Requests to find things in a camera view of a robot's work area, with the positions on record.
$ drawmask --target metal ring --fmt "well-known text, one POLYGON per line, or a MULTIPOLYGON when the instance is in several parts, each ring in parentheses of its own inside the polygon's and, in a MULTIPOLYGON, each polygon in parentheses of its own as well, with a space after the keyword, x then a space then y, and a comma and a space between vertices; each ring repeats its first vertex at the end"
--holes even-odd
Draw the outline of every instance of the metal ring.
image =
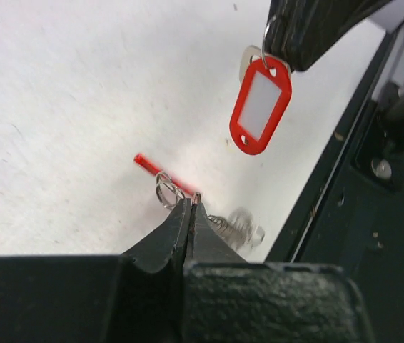
POLYGON ((160 203, 162 203, 167 209, 173 209, 181 199, 185 198, 183 191, 172 182, 172 178, 164 171, 161 171, 156 175, 156 196, 160 203), (163 195, 162 186, 165 186, 165 188, 175 195, 175 202, 167 200, 163 195))
POLYGON ((267 22, 266 29, 264 30, 264 35, 262 37, 262 48, 261 48, 261 58, 262 58, 262 63, 264 63, 264 66, 267 69, 270 69, 270 67, 267 65, 266 61, 266 37, 268 30, 270 29, 272 23, 276 20, 276 14, 274 14, 267 22))

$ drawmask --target key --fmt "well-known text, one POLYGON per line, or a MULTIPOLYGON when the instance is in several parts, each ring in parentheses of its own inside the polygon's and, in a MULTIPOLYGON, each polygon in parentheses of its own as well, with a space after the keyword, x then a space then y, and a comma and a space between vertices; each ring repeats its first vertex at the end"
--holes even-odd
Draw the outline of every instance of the key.
POLYGON ((266 149, 292 95, 286 63, 271 55, 265 55, 264 61, 257 59, 249 63, 257 49, 249 46, 243 54, 241 70, 248 65, 229 124, 233 141, 249 155, 266 149))

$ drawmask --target tag hole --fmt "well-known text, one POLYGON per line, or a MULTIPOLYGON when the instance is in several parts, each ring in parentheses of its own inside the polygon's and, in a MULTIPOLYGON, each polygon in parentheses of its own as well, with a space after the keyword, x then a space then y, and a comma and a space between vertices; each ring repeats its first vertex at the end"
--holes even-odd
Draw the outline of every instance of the tag hole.
POLYGON ((256 59, 259 59, 259 56, 253 55, 250 57, 250 64, 253 63, 256 59))

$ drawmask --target red plastic frame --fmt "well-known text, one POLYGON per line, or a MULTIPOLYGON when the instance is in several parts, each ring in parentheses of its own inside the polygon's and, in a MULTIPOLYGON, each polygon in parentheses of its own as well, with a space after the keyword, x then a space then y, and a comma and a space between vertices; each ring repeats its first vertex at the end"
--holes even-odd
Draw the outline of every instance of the red plastic frame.
POLYGON ((257 59, 249 65, 249 67, 246 69, 240 92, 238 93, 236 105, 233 108, 231 122, 229 123, 229 129, 231 131, 233 141, 241 151, 249 155, 260 154, 266 149, 273 133, 276 130, 276 127, 278 126, 278 123, 281 120, 281 117, 283 116, 284 111, 286 110, 286 107, 288 107, 289 101, 291 100, 291 95, 293 93, 291 79, 289 78, 288 69, 285 67, 285 65, 279 60, 269 56, 266 57, 266 61, 270 69, 276 70, 276 75, 271 75, 270 70, 264 66, 262 59, 257 59), (269 117, 263 133, 258 141, 251 136, 251 134, 238 122, 243 111, 246 98, 250 91, 251 84, 253 83, 254 75, 257 72, 264 75, 281 89, 281 94, 273 107, 271 116, 269 117), (247 144, 243 143, 242 136, 246 138, 247 144))

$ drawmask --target black metal frame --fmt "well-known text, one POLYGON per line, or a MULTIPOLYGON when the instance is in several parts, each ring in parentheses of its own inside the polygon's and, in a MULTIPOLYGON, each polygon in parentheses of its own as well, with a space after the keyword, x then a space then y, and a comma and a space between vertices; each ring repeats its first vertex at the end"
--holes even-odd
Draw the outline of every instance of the black metal frame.
POLYGON ((391 190, 355 160, 394 39, 384 38, 266 259, 342 266, 363 293, 378 342, 404 342, 404 180, 391 190))

